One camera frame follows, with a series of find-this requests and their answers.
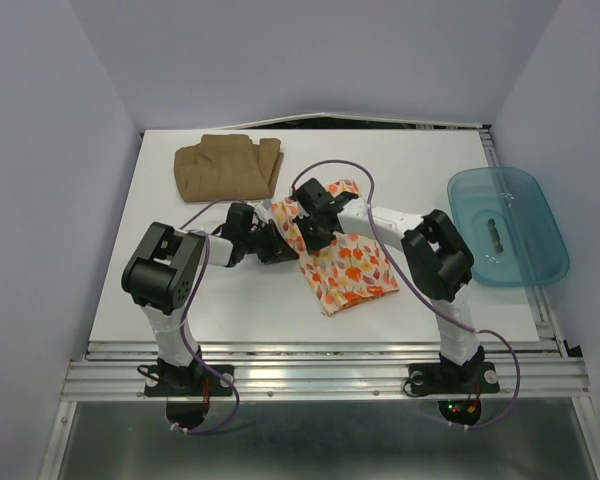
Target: orange floral fabric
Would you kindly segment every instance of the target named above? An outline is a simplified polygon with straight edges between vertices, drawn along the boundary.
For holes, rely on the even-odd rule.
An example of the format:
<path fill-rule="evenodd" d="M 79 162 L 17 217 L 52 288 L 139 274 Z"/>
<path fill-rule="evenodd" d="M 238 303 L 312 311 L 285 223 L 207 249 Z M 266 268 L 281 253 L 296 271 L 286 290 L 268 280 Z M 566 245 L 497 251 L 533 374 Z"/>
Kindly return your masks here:
<path fill-rule="evenodd" d="M 327 189 L 333 196 L 360 194 L 352 180 L 340 180 Z M 327 315 L 399 290 L 389 261 L 375 240 L 336 232 L 330 247 L 309 255 L 298 226 L 292 222 L 298 215 L 297 203 L 285 198 L 274 203 L 271 211 L 285 240 L 300 256 L 300 270 Z"/>

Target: white tabletop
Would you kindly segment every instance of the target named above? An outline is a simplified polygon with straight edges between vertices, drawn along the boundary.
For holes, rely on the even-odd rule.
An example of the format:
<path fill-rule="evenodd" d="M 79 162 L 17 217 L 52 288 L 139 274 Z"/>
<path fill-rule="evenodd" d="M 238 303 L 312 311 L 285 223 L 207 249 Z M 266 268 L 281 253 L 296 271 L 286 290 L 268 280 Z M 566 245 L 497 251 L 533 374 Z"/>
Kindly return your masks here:
<path fill-rule="evenodd" d="M 342 158 L 366 166 L 376 181 L 374 204 L 408 213 L 449 212 L 446 186 L 457 172 L 484 167 L 487 160 L 476 131 L 417 130 L 151 130 L 147 131 L 129 190 L 91 341 L 152 341 L 140 308 L 120 286 L 122 271 L 149 224 L 182 225 L 201 205 L 185 204 L 173 176 L 174 153 L 205 133 L 247 133 L 254 141 L 276 137 L 284 160 L 275 199 L 304 167 Z M 312 171 L 323 183 L 353 178 L 368 181 L 346 166 Z M 194 225 L 211 231 L 223 223 L 227 205 L 218 205 Z M 396 255 L 407 268 L 404 256 Z M 511 341 L 537 341 L 524 289 L 496 289 L 471 282 L 469 303 L 478 328 L 490 328 Z M 339 312 L 321 313 L 320 304 L 295 262 L 261 265 L 246 258 L 233 269 L 210 268 L 189 314 L 194 337 L 202 342 L 437 342 L 433 315 L 405 286 Z"/>

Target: gray wall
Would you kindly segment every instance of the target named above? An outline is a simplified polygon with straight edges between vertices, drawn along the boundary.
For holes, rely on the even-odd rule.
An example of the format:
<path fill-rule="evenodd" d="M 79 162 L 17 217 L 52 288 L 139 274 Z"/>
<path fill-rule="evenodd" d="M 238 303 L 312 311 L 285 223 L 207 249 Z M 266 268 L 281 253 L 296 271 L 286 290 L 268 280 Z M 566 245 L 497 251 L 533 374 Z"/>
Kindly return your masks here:
<path fill-rule="evenodd" d="M 495 123 L 503 163 L 540 181 L 571 255 L 550 289 L 582 344 L 600 421 L 600 0 L 563 0 Z"/>
<path fill-rule="evenodd" d="M 0 0 L 0 479 L 36 478 L 138 136 L 65 0 Z"/>
<path fill-rule="evenodd" d="M 491 123 L 558 0 L 69 0 L 142 127 Z"/>

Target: folded brown fabric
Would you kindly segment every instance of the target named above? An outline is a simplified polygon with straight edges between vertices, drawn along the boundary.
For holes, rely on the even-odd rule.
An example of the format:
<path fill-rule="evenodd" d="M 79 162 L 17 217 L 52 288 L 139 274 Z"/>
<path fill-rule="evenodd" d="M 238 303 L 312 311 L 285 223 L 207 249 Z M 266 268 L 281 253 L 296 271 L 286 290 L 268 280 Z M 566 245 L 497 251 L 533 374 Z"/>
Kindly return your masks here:
<path fill-rule="evenodd" d="M 248 135 L 203 135 L 198 145 L 176 152 L 176 185 L 185 202 L 271 198 L 282 156 L 277 138 L 255 145 Z"/>

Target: purple cable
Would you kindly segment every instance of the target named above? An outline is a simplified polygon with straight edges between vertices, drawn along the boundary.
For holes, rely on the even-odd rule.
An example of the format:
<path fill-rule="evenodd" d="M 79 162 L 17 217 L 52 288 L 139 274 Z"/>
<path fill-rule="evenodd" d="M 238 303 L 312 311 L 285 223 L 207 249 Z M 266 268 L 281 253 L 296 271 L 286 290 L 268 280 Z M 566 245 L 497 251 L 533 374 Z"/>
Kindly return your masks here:
<path fill-rule="evenodd" d="M 459 424 L 451 424 L 451 425 L 458 425 L 459 427 L 467 429 L 467 430 L 482 430 L 483 428 L 487 428 L 491 425 L 498 423 L 499 421 L 504 419 L 507 415 L 509 415 L 509 413 L 511 412 L 511 410 L 515 406 L 515 403 L 518 400 L 518 395 L 520 394 L 520 382 L 521 382 L 521 378 L 522 378 L 521 371 L 520 371 L 520 361 L 518 360 L 518 356 L 516 355 L 516 352 L 513 349 L 513 346 L 502 335 L 500 335 L 497 332 L 494 332 L 493 330 L 476 330 L 475 328 L 471 328 L 471 327 L 463 324 L 462 322 L 459 322 L 452 316 L 447 315 L 444 312 L 441 312 L 433 304 L 431 304 L 425 298 L 425 296 L 422 295 L 422 293 L 420 293 L 420 290 L 418 290 L 416 288 L 416 286 L 411 282 L 411 280 L 409 280 L 409 278 L 404 273 L 402 268 L 400 268 L 400 265 L 398 265 L 398 263 L 395 261 L 395 259 L 389 252 L 389 249 L 387 248 L 385 243 L 382 241 L 382 237 L 380 236 L 378 227 L 377 227 L 375 221 L 373 220 L 371 200 L 373 199 L 373 193 L 375 191 L 375 181 L 373 179 L 373 176 L 371 175 L 371 172 L 369 172 L 369 170 L 367 170 L 365 167 L 363 167 L 362 165 L 360 165 L 358 163 L 352 162 L 350 160 L 322 160 L 322 161 L 314 163 L 313 165 L 302 170 L 298 174 L 298 176 L 296 176 L 296 178 L 293 180 L 293 182 L 291 183 L 291 188 L 295 189 L 295 185 L 298 182 L 298 180 L 300 179 L 300 177 L 302 177 L 302 175 L 307 173 L 309 170 L 312 170 L 315 167 L 318 167 L 320 165 L 325 165 L 325 164 L 330 164 L 330 163 L 350 165 L 350 166 L 355 167 L 358 170 L 361 170 L 362 172 L 364 172 L 364 174 L 367 176 L 367 178 L 369 178 L 369 182 L 371 183 L 371 188 L 369 189 L 369 195 L 367 196 L 367 204 L 368 204 L 367 215 L 369 216 L 369 226 L 371 227 L 373 236 L 375 237 L 376 241 L 378 242 L 378 245 L 380 245 L 382 252 L 387 257 L 387 260 L 389 260 L 389 262 L 391 263 L 391 265 L 393 266 L 395 271 L 398 272 L 398 276 L 402 279 L 402 281 L 407 285 L 407 287 L 409 287 L 409 290 L 411 290 L 411 293 L 413 293 L 416 296 L 416 298 L 418 300 L 420 300 L 420 302 L 425 307 L 427 307 L 429 310 L 431 310 L 435 315 L 437 315 L 440 318 L 443 318 L 444 320 L 446 320 L 449 323 L 452 323 L 456 327 L 461 328 L 470 333 L 486 333 L 488 335 L 492 335 L 492 336 L 496 337 L 498 340 L 500 340 L 500 342 L 502 342 L 502 344 L 507 348 L 507 350 L 511 354 L 511 357 L 513 358 L 513 364 L 516 369 L 516 386 L 513 391 L 511 400 L 510 400 L 509 404 L 507 405 L 507 407 L 498 416 L 496 416 L 492 420 L 489 420 L 488 422 L 482 423 L 480 425 L 474 425 L 474 426 L 459 425 Z"/>
<path fill-rule="evenodd" d="M 215 201 L 211 202 L 209 205 L 205 206 L 202 210 L 200 210 L 198 213 L 196 213 L 189 220 L 187 220 L 187 222 L 184 225 L 182 225 L 182 227 L 180 227 L 180 230 L 184 230 L 188 225 L 191 224 L 191 222 L 193 222 L 196 218 L 198 218 L 204 212 L 209 210 L 209 208 L 211 208 L 213 205 L 220 203 L 220 202 L 226 202 L 226 201 L 236 201 L 236 202 L 245 203 L 245 201 L 242 199 L 233 199 L 233 198 L 222 198 L 220 200 L 215 200 Z M 204 368 L 207 372 L 209 372 L 211 375 L 213 375 L 217 379 L 219 379 L 222 382 L 229 385 L 229 388 L 231 388 L 231 390 L 233 391 L 233 394 L 236 397 L 236 403 L 235 403 L 231 413 L 229 415 L 227 415 L 227 417 L 222 422 L 220 422 L 217 425 L 214 425 L 213 427 L 207 428 L 206 430 L 185 430 L 184 428 L 180 427 L 177 424 L 174 424 L 174 423 L 171 424 L 171 428 L 178 430 L 186 435 L 204 435 L 206 433 L 216 432 L 216 431 L 220 430 L 222 427 L 224 427 L 226 424 L 228 424 L 233 419 L 233 417 L 236 416 L 236 414 L 238 413 L 238 409 L 240 408 L 240 394 L 238 393 L 238 389 L 236 388 L 236 386 L 233 384 L 233 381 L 230 381 L 227 378 L 223 377 L 217 370 L 215 370 L 214 368 L 207 365 L 207 363 L 202 359 L 202 357 L 200 357 L 198 355 L 198 352 L 196 352 L 193 349 L 193 347 L 189 344 L 189 340 L 187 340 L 187 335 L 186 335 L 186 330 L 185 330 L 186 328 L 188 328 L 187 313 L 189 313 L 189 309 L 191 308 L 193 299 L 195 298 L 196 293 L 198 292 L 198 289 L 200 288 L 200 284 L 202 283 L 202 278 L 204 277 L 204 274 L 207 271 L 207 267 L 209 266 L 209 257 L 210 257 L 210 250 L 211 250 L 211 247 L 209 245 L 209 235 L 203 231 L 199 231 L 196 233 L 204 236 L 204 257 L 202 259 L 202 266 L 200 267 L 200 272 L 198 273 L 198 278 L 196 278 L 196 282 L 194 283 L 193 288 L 191 289 L 191 294 L 189 295 L 189 298 L 187 299 L 187 303 L 185 304 L 184 310 L 182 310 L 182 317 L 180 319 L 180 337 L 182 338 L 182 341 L 184 342 L 184 346 L 187 349 L 187 351 L 191 354 L 191 356 L 194 358 L 194 360 L 202 366 L 202 368 Z"/>

